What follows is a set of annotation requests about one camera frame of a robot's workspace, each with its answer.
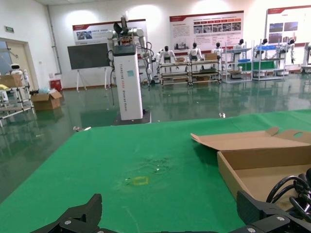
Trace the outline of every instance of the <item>workbench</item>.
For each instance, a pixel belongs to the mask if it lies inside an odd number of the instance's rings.
[[[311,131],[310,117],[301,110],[78,132],[0,205],[1,232],[33,231],[94,193],[103,196],[100,226],[119,233],[231,231],[244,224],[216,151],[190,133]]]

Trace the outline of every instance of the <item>cardboard box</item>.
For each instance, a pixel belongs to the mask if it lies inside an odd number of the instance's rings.
[[[217,60],[217,54],[216,53],[206,53],[205,54],[205,60],[206,61]]]
[[[278,133],[278,130],[191,136],[219,150],[219,172],[235,199],[239,190],[245,190],[256,200],[266,201],[281,179],[306,173],[311,167],[311,132]],[[276,204],[282,209],[290,208],[290,196],[295,196],[294,190],[283,195]]]
[[[50,110],[58,108],[60,107],[60,98],[62,98],[62,95],[56,90],[50,94],[39,93],[31,96],[35,110]]]
[[[23,86],[20,74],[0,75],[0,84],[3,84],[7,87]]]

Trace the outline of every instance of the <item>whiteboard stand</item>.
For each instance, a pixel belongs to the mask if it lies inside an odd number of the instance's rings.
[[[104,67],[104,69],[105,69],[105,90],[107,90],[107,68]]]
[[[83,78],[80,74],[80,70],[77,70],[77,71],[78,71],[77,72],[77,92],[79,93],[79,79],[81,79],[85,91],[87,90],[87,88],[86,88],[86,85],[84,84]]]

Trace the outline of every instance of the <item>yellow tape mark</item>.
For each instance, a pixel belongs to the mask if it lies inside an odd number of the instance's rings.
[[[134,185],[146,185],[149,184],[148,176],[138,176],[133,179]]]

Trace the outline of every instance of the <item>wall pipe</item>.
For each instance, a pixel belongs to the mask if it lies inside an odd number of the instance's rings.
[[[60,65],[60,60],[59,60],[59,55],[58,55],[58,50],[57,50],[57,45],[56,45],[55,34],[54,34],[54,29],[53,29],[53,24],[52,24],[52,18],[51,18],[50,6],[49,5],[47,5],[47,9],[48,9],[48,16],[49,16],[51,32],[52,32],[52,39],[53,39],[53,46],[52,46],[52,48],[55,49],[56,59],[57,59],[58,68],[59,68],[59,72],[55,73],[55,75],[61,75],[62,74],[62,67]]]

